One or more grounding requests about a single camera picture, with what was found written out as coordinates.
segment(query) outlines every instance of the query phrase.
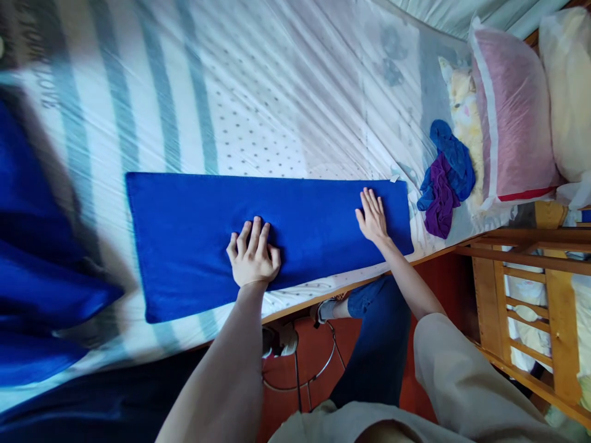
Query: blue jeans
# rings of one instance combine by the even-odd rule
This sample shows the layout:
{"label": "blue jeans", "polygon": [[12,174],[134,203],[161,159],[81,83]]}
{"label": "blue jeans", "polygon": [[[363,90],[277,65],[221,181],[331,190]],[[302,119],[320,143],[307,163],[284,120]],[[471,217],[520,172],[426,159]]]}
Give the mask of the blue jeans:
{"label": "blue jeans", "polygon": [[363,319],[345,373],[331,394],[337,407],[351,401],[398,406],[406,365],[411,312],[392,276],[359,287],[349,314]]}

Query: forearm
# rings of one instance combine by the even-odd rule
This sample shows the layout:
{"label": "forearm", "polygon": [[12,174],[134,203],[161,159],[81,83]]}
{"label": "forearm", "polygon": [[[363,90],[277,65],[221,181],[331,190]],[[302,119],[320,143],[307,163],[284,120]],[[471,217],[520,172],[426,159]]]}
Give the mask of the forearm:
{"label": "forearm", "polygon": [[157,442],[253,441],[263,391],[260,312],[266,282],[245,285],[181,391]]}
{"label": "forearm", "polygon": [[376,246],[390,266],[402,296],[418,320],[432,313],[446,315],[435,294],[394,245],[391,238],[385,237],[376,241]]}

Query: finger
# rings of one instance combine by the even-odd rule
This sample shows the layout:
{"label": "finger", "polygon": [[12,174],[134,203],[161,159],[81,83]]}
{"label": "finger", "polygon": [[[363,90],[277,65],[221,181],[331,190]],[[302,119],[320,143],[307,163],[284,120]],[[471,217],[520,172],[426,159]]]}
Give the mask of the finger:
{"label": "finger", "polygon": [[238,252],[236,251],[236,239],[238,238],[238,234],[232,233],[230,236],[230,244],[226,248],[226,252],[228,253],[228,257],[230,257],[230,262],[234,262],[236,257],[238,256]]}
{"label": "finger", "polygon": [[361,209],[355,209],[355,215],[357,216],[359,228],[363,229],[365,227],[365,218],[363,218],[363,213],[361,212]]}
{"label": "finger", "polygon": [[259,237],[259,247],[257,248],[257,254],[263,255],[267,252],[267,239],[269,237],[269,231],[271,230],[271,223],[265,223]]}
{"label": "finger", "polygon": [[373,210],[378,213],[380,210],[379,205],[377,204],[377,199],[376,199],[376,195],[374,194],[374,190],[370,189],[369,190],[369,200],[371,203],[371,207],[373,208]]}
{"label": "finger", "polygon": [[242,256],[246,253],[246,238],[248,237],[248,233],[251,231],[251,221],[247,220],[244,222],[244,227],[242,228],[242,232],[238,236],[236,240],[236,244],[238,246],[238,255]]}
{"label": "finger", "polygon": [[252,224],[251,239],[248,242],[248,249],[246,252],[254,253],[257,251],[257,248],[259,246],[260,223],[260,217],[257,215],[254,218],[254,223]]}
{"label": "finger", "polygon": [[363,194],[365,195],[365,200],[368,202],[369,213],[374,214],[374,206],[371,204],[371,195],[369,195],[369,189],[363,188]]}
{"label": "finger", "polygon": [[372,214],[371,207],[369,206],[368,198],[365,195],[365,190],[366,189],[367,188],[365,188],[363,190],[363,192],[361,193],[361,205],[363,206],[363,212],[365,213],[365,217],[367,217],[368,215]]}
{"label": "finger", "polygon": [[271,264],[273,269],[279,269],[281,267],[281,251],[275,246],[268,245],[269,254],[271,255]]}

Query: red stripe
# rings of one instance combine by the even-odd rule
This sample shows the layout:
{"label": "red stripe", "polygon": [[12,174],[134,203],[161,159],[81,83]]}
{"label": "red stripe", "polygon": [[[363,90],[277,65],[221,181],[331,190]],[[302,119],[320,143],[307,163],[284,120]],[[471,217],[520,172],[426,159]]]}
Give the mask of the red stripe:
{"label": "red stripe", "polygon": [[540,189],[540,190],[531,190],[531,191],[525,191],[525,192],[517,193],[517,194],[509,194],[506,196],[499,196],[499,200],[501,200],[501,201],[530,200],[530,199],[534,199],[534,198],[543,197],[546,194],[551,193],[555,189],[556,189],[556,186],[550,186],[549,188],[544,188],[544,189]]}

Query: pink pillow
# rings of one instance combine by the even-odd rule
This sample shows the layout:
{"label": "pink pillow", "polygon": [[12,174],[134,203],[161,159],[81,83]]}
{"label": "pink pillow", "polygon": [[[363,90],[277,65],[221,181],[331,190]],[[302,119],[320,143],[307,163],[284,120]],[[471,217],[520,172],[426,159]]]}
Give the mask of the pink pillow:
{"label": "pink pillow", "polygon": [[526,43],[472,20],[476,103],[483,133],[482,209],[551,195],[560,184],[542,63]]}

